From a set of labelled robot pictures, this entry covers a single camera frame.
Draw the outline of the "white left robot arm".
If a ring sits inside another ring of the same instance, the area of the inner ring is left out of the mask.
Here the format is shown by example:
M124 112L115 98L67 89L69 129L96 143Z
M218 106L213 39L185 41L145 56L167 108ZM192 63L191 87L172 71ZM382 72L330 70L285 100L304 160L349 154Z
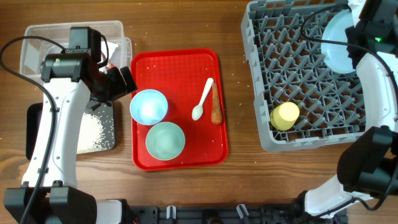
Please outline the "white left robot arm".
M76 187L76 152L88 102L111 106L137 90L127 67L102 72L108 59L103 34L72 27L68 46L42 62L36 86L44 102L34 151L21 186L4 195L4 206L17 222L137 222L125 199L97 200Z

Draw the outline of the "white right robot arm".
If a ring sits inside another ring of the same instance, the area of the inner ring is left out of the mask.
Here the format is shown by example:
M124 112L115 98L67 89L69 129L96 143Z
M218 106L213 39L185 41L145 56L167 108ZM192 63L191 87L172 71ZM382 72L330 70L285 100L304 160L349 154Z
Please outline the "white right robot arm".
M346 40L346 62L363 90L365 132L338 161L336 175L303 192L303 223L332 219L359 202L375 211L397 195L397 1L347 1L326 31Z

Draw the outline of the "light blue bowl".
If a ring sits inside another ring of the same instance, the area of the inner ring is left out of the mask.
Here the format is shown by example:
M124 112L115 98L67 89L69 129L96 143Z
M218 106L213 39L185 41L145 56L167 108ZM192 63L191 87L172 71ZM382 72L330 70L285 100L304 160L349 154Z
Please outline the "light blue bowl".
M165 118L168 108L168 101L160 91L146 89L132 97L129 110L135 122L151 126Z

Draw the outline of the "red snack wrapper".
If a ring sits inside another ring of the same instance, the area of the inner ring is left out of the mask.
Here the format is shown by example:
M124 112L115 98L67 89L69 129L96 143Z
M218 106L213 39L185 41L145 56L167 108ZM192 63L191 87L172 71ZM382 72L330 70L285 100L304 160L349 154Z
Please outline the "red snack wrapper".
M114 67L114 65L112 63L108 63L107 66L106 66L106 69L109 70L109 69L111 69L113 67Z

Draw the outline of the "white rice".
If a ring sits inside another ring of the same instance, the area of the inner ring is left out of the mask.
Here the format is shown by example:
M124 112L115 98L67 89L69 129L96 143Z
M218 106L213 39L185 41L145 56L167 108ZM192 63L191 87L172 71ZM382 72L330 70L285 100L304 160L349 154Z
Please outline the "white rice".
M101 105L97 109L83 113L77 154L87 154L111 150L116 145L114 128L114 108Z

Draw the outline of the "yellow cup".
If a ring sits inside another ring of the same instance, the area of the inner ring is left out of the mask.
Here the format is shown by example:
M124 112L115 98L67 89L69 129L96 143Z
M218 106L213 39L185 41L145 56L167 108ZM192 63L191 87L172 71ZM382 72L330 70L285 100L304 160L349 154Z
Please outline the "yellow cup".
M299 107L292 102L285 102L271 111L271 125L278 130L286 131L290 129L300 115Z

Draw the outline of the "green bowl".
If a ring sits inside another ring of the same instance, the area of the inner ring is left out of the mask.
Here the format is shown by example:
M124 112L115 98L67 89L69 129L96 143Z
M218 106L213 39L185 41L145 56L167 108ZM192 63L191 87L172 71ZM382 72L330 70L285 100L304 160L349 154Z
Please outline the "green bowl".
M146 136L148 153L160 161L170 161L178 157L185 147L185 134L180 126L171 122L161 122L150 128Z

